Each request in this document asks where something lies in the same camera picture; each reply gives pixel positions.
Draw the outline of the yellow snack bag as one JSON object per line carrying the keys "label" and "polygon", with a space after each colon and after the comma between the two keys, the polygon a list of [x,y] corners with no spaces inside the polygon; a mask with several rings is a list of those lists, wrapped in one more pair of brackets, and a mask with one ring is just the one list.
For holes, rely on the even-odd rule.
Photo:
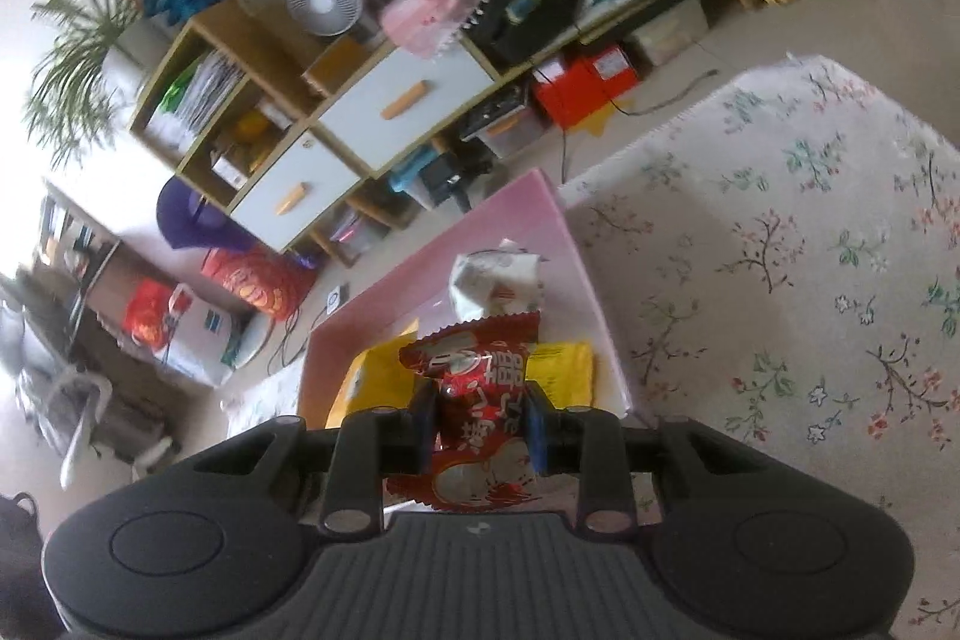
{"label": "yellow snack bag", "polygon": [[526,380],[544,390],[558,409],[590,408],[594,401],[594,351],[589,342],[542,342],[526,364]]}
{"label": "yellow snack bag", "polygon": [[400,362],[400,351],[416,341],[418,325],[420,321],[413,320],[400,335],[364,349],[352,360],[325,419],[327,429],[337,429],[353,413],[404,409],[410,403],[416,374]]}

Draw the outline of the red snack packet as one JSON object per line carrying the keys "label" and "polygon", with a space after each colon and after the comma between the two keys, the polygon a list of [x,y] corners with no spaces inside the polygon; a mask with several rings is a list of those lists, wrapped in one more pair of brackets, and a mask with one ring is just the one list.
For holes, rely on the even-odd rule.
{"label": "red snack packet", "polygon": [[425,473],[387,477],[387,492],[441,512],[489,512],[535,498],[523,439],[526,367],[540,314],[464,321],[398,351],[405,369],[436,386]]}

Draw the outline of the white snack bag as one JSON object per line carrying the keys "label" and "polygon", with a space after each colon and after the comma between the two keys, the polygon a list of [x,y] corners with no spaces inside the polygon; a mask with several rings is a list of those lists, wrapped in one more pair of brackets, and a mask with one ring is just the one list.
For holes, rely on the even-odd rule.
{"label": "white snack bag", "polygon": [[542,257],[505,239],[498,247],[460,253],[448,291],[460,321],[537,312],[544,302]]}

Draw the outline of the pink cardboard snack box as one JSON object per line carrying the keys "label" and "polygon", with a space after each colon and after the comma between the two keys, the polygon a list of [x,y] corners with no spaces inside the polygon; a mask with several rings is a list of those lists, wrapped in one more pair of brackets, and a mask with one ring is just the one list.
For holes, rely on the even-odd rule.
{"label": "pink cardboard snack box", "polygon": [[316,326],[296,412],[320,429],[355,356],[410,323],[425,336],[459,321],[532,308],[542,314],[542,341],[592,346],[592,403],[630,416],[633,388],[619,346],[556,188],[540,170],[496,191]]}

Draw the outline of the white shopping bag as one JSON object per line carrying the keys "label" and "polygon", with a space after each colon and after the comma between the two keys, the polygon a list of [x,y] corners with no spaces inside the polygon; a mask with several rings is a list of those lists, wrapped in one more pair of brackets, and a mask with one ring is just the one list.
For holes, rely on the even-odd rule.
{"label": "white shopping bag", "polygon": [[220,388],[235,373],[249,315],[206,302],[187,284],[141,280],[122,330],[139,347],[194,383]]}

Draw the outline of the floral tablecloth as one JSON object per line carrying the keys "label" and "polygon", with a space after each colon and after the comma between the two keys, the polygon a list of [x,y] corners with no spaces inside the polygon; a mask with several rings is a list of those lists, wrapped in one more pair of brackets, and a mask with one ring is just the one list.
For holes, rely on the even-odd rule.
{"label": "floral tablecloth", "polygon": [[746,71],[562,188],[636,406],[864,498],[958,632],[958,154],[822,55]]}

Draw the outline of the purple plush toy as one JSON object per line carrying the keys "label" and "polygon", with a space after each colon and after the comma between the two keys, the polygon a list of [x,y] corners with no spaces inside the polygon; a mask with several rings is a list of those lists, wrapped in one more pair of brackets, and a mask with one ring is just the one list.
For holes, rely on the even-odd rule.
{"label": "purple plush toy", "polygon": [[256,237],[238,226],[179,177],[171,177],[156,200],[156,224],[172,250],[247,252]]}

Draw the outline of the wooden cabinet with white drawers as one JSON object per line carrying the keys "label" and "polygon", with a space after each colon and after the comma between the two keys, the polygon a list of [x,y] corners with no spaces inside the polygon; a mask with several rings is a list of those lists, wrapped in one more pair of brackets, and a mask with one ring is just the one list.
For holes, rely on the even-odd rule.
{"label": "wooden cabinet with white drawers", "polygon": [[467,110],[573,41],[647,0],[602,0],[507,70],[477,44],[475,18],[438,55],[392,45],[365,53],[336,88],[309,85],[238,3],[190,18],[143,92],[132,133],[202,197],[267,247],[286,252],[338,203],[386,174]]}

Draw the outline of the white office chair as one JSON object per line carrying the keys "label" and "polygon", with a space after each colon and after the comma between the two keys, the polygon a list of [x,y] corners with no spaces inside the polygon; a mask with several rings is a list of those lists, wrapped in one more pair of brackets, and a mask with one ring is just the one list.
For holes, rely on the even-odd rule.
{"label": "white office chair", "polygon": [[119,383],[71,362],[64,345],[2,283],[2,369],[26,424],[60,458],[59,486],[76,481],[89,455],[110,452],[135,479],[181,450],[161,408],[125,396]]}

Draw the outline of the red box under cabinet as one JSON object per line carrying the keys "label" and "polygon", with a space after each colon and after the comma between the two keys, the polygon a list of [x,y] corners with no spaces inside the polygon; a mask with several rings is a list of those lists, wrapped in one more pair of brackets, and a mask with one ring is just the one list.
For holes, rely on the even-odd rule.
{"label": "red box under cabinet", "polygon": [[596,55],[553,58],[532,72],[532,94],[545,115],[563,131],[604,135],[613,105],[640,84],[625,51],[610,46]]}

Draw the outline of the white desk fan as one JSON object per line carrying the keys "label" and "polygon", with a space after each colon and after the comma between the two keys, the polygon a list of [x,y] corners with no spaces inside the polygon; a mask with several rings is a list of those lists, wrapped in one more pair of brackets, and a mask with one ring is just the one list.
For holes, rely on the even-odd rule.
{"label": "white desk fan", "polygon": [[358,23],[364,0],[286,0],[286,8],[309,34],[334,37]]}

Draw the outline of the green potted plant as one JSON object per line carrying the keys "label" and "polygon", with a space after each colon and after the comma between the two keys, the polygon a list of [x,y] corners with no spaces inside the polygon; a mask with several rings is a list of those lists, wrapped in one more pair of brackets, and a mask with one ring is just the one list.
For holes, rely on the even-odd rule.
{"label": "green potted plant", "polygon": [[107,89],[104,64],[142,14],[133,0],[39,0],[31,13],[55,35],[32,74],[26,133],[53,166],[62,167],[112,142],[116,99]]}

